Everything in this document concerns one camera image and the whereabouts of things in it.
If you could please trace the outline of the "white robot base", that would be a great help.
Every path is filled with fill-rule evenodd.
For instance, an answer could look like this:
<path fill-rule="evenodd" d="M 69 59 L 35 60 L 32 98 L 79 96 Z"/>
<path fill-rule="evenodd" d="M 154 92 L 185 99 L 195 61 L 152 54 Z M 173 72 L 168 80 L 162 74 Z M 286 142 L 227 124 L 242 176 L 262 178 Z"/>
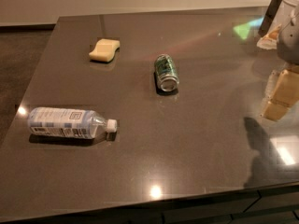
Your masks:
<path fill-rule="evenodd" d="M 274 22 L 276 25 L 283 23 L 299 4 L 299 0 L 281 0 Z"/>

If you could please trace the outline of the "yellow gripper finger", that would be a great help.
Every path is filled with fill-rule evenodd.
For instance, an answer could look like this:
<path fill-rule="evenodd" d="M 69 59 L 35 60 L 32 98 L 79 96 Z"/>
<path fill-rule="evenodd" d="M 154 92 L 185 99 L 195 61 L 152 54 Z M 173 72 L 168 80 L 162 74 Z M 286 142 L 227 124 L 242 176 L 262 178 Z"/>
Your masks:
<path fill-rule="evenodd" d="M 262 116 L 277 121 L 299 101 L 299 66 L 286 64 L 268 78 L 262 103 Z"/>

